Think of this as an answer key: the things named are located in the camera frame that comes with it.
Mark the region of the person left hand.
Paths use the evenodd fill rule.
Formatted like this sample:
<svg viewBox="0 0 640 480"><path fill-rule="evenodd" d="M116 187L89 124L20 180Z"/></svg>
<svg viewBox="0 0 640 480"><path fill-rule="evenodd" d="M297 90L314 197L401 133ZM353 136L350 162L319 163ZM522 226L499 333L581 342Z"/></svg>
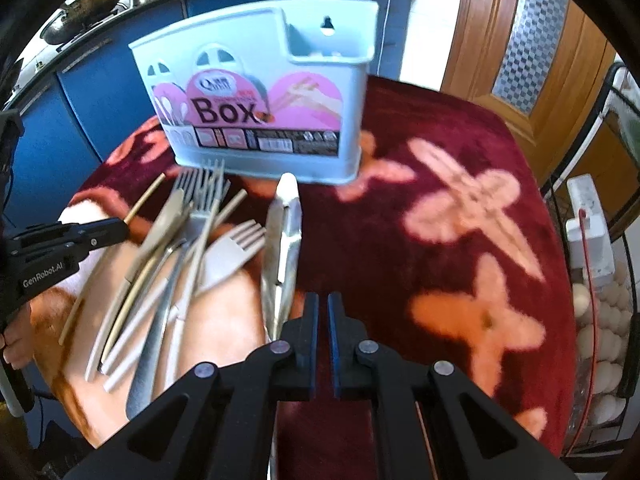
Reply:
<svg viewBox="0 0 640 480"><path fill-rule="evenodd" d="M24 368L34 356L34 330L30 324L31 314L30 304L24 304L1 334L3 359L14 370Z"/></svg>

